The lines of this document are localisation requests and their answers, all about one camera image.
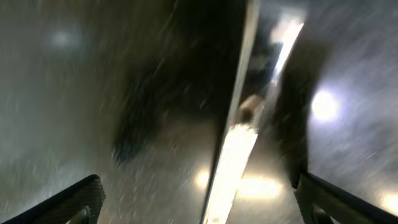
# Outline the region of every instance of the gray surface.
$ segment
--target gray surface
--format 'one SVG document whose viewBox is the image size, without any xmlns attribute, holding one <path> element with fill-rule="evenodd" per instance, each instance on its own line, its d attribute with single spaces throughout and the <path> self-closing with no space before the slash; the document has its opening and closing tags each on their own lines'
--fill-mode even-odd
<svg viewBox="0 0 398 224">
<path fill-rule="evenodd" d="M 308 9 L 300 38 L 326 49 L 326 59 L 314 73 L 320 76 L 318 88 L 331 91 L 341 108 L 338 120 L 309 119 L 309 170 L 383 207 L 385 195 L 398 194 L 398 3 L 284 4 Z M 117 168 L 110 159 L 128 67 L 165 57 L 180 65 L 200 42 L 194 38 L 195 26 L 190 31 L 160 31 L 174 26 L 169 22 L 174 4 L 154 5 L 1 3 L 0 221 L 95 173 L 107 196 L 100 223 L 198 223 L 204 192 L 196 188 L 195 177 L 209 168 L 220 130 L 219 114 L 199 110 L 211 94 L 188 98 L 195 113 L 186 113 L 181 105 L 163 108 L 153 144 L 132 162 Z M 314 56 L 307 54 L 297 64 L 313 72 Z M 208 76 L 219 74 L 215 71 Z M 302 133 L 292 139 L 300 136 L 305 138 Z M 281 196 L 274 201 L 236 201 L 228 223 L 302 223 L 284 172 L 284 154 L 272 150 L 284 145 L 269 141 L 266 135 L 259 140 L 246 175 L 279 176 Z"/>
</svg>

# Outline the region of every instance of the glossy dark surface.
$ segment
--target glossy dark surface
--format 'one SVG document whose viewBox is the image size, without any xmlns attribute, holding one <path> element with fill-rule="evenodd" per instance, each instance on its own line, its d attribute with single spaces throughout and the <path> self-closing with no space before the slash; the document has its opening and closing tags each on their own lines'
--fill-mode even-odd
<svg viewBox="0 0 398 224">
<path fill-rule="evenodd" d="M 245 175 L 283 188 L 273 200 L 236 199 L 228 223 L 302 223 L 287 170 L 305 161 L 368 202 L 398 206 L 398 3 L 263 2 L 271 5 L 305 9 L 307 19 L 287 67 L 278 131 L 261 134 Z M 205 189 L 197 177 L 210 168 L 223 129 L 241 7 L 0 3 L 0 221 L 98 174 L 106 192 L 100 223 L 198 223 Z M 154 103 L 142 100 L 156 111 L 150 143 L 116 167 L 127 83 L 137 88 L 156 72 L 162 91 Z M 318 90 L 338 102 L 338 119 L 307 119 Z"/>
</svg>

